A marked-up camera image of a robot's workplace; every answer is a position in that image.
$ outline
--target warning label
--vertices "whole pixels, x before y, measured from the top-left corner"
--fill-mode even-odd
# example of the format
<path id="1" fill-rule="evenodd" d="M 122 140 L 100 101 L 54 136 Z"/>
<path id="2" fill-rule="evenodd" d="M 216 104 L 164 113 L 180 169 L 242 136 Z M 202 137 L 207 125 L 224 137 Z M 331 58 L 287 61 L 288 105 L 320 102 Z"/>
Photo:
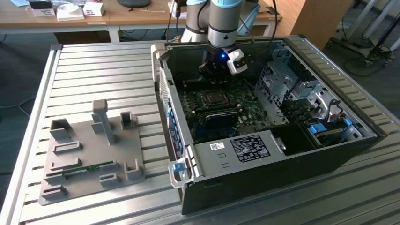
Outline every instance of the warning label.
<path id="1" fill-rule="evenodd" d="M 231 140 L 240 162 L 271 156 L 260 135 L 254 135 Z"/>

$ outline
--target white label sticker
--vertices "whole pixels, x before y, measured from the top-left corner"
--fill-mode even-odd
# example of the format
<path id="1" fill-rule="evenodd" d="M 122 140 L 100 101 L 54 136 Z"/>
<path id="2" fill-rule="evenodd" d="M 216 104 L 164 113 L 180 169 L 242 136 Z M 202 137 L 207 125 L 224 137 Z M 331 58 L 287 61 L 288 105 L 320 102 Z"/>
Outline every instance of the white label sticker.
<path id="1" fill-rule="evenodd" d="M 107 24 L 106 22 L 88 22 L 88 25 L 95 25 L 95 24 Z"/>
<path id="2" fill-rule="evenodd" d="M 223 149 L 223 148 L 226 148 L 223 142 L 220 142 L 220 143 L 214 143 L 214 144 L 210 145 L 210 147 L 211 147 L 211 150 L 216 150 L 216 149 Z"/>

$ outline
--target wooden desk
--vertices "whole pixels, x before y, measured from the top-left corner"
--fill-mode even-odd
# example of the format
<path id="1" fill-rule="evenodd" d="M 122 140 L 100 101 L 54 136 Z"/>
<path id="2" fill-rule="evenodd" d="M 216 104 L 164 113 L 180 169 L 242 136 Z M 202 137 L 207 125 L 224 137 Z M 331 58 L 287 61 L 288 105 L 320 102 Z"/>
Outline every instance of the wooden desk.
<path id="1" fill-rule="evenodd" d="M 260 1 L 262 7 L 268 4 Z M 118 0 L 110 0 L 110 24 L 111 25 L 131 25 L 131 24 L 168 24 L 170 8 L 167 0 L 151 0 L 151 5 L 144 8 L 138 8 L 134 11 L 118 3 Z M 275 17 L 270 12 L 259 13 L 256 21 L 274 21 Z M 186 19 L 179 19 L 179 23 L 186 23 Z"/>
<path id="2" fill-rule="evenodd" d="M 106 30 L 110 32 L 111 41 L 119 42 L 119 30 L 167 28 L 170 18 L 167 3 L 167 0 L 151 0 L 148 7 L 130 11 L 130 8 L 122 6 L 118 0 L 103 0 L 106 8 L 103 17 L 87 16 L 84 20 L 58 22 L 55 16 L 35 17 L 34 13 L 26 10 L 27 7 L 18 7 L 10 0 L 0 0 L 0 34 Z M 255 26 L 266 26 L 266 36 L 270 36 L 274 31 L 274 20 L 275 17 L 270 12 L 259 13 Z M 186 27 L 186 19 L 179 19 L 179 27 Z"/>
<path id="3" fill-rule="evenodd" d="M 103 0 L 103 4 L 104 16 L 87 16 L 84 20 L 58 22 L 56 16 L 35 17 L 31 10 L 27 9 L 30 6 L 18 7 L 10 0 L 0 0 L 0 28 L 92 26 L 94 23 L 107 25 L 110 24 L 110 0 Z"/>

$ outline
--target aluminum workbench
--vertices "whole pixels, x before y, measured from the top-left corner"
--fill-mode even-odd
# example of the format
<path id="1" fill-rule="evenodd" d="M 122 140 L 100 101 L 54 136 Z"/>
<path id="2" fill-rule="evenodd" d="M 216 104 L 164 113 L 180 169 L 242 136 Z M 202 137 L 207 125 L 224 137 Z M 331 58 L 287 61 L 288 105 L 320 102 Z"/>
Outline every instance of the aluminum workbench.
<path id="1" fill-rule="evenodd" d="M 54 46 L 0 224 L 399 224 L 400 122 L 308 40 L 290 39 L 390 135 L 374 149 L 332 173 L 183 216 L 151 74 L 156 42 Z M 139 116 L 146 181 L 40 206 L 51 120 L 91 120 L 91 101 L 103 98 L 108 116 L 126 111 Z"/>

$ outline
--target motherboard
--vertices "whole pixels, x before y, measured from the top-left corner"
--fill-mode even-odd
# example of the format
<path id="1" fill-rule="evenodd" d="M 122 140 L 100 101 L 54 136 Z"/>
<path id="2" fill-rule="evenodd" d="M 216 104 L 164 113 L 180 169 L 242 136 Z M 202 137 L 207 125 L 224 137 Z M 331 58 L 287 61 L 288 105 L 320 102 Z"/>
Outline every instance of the motherboard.
<path id="1" fill-rule="evenodd" d="M 226 85 L 179 93 L 195 143 L 235 137 L 271 127 L 255 95 L 255 84 L 232 79 Z"/>

